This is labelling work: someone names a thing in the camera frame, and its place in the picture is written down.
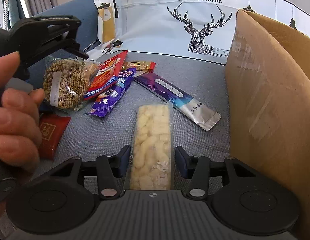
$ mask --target antler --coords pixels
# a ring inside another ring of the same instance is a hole
[[[220,19],[220,20],[217,20],[217,24],[215,24],[214,17],[213,17],[213,15],[211,14],[211,16],[212,16],[212,22],[211,22],[211,23],[208,23],[207,25],[204,24],[204,28],[201,30],[201,32],[202,32],[203,34],[205,34],[205,36],[212,34],[212,31],[210,31],[210,29],[219,28],[219,27],[225,26],[226,23],[228,23],[229,20],[230,20],[231,17],[232,17],[232,13],[231,13],[231,15],[230,15],[230,16],[228,17],[228,19],[225,21],[225,14],[224,14],[223,11],[218,7],[218,5],[216,5],[216,6],[217,6],[217,8],[219,9],[219,11],[221,12],[221,19]]]
[[[188,18],[187,18],[187,14],[188,11],[186,11],[184,18],[181,17],[180,14],[178,14],[178,8],[182,5],[183,2],[180,3],[179,6],[177,6],[173,12],[171,12],[171,10],[168,8],[167,6],[167,10],[169,11],[169,13],[177,20],[179,20],[180,22],[184,23],[186,26],[184,26],[185,30],[189,33],[189,34],[193,34],[194,31],[196,31],[196,29],[193,27],[193,22],[191,22]]]

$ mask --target human hand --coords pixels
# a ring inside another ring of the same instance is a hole
[[[0,88],[13,76],[20,63],[18,52],[0,57]],[[39,163],[37,147],[42,141],[38,127],[38,106],[44,90],[26,92],[7,89],[0,107],[0,160],[26,171],[33,171]]]

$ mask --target silver screw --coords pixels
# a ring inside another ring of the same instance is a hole
[[[193,197],[202,197],[205,195],[205,191],[203,191],[202,189],[200,188],[193,188],[192,190],[190,190],[190,194],[193,196]]]
[[[117,194],[117,191],[113,188],[106,188],[101,191],[101,194],[105,197],[113,197]]]

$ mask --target purple and blue packet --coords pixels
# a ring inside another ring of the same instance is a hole
[[[129,68],[120,72],[117,82],[96,98],[90,113],[87,114],[105,117],[106,114],[110,112],[116,103],[120,100],[125,91],[129,88],[132,80],[134,79],[135,73],[136,68]]]

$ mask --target cardboard box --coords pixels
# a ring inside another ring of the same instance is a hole
[[[310,240],[310,38],[239,10],[226,64],[231,156],[296,194]]]

